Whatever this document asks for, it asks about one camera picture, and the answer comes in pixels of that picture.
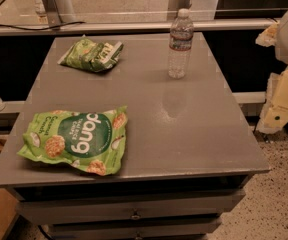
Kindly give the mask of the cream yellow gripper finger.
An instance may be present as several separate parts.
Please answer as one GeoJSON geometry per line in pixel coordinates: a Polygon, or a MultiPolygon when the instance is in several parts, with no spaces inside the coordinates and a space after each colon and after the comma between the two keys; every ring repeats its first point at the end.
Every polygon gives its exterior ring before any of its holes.
{"type": "Polygon", "coordinates": [[[265,98],[256,130],[274,134],[288,123],[288,66],[280,74],[270,74],[265,98]]]}

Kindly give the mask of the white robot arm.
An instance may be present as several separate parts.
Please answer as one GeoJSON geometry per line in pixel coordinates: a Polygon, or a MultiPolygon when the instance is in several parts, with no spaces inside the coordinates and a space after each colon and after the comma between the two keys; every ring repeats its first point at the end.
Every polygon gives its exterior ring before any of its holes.
{"type": "Polygon", "coordinates": [[[261,110],[256,130],[264,134],[274,134],[288,123],[288,11],[278,23],[266,28],[255,43],[275,49],[277,60],[287,65],[280,73],[272,73],[266,90],[266,102],[261,110]]]}

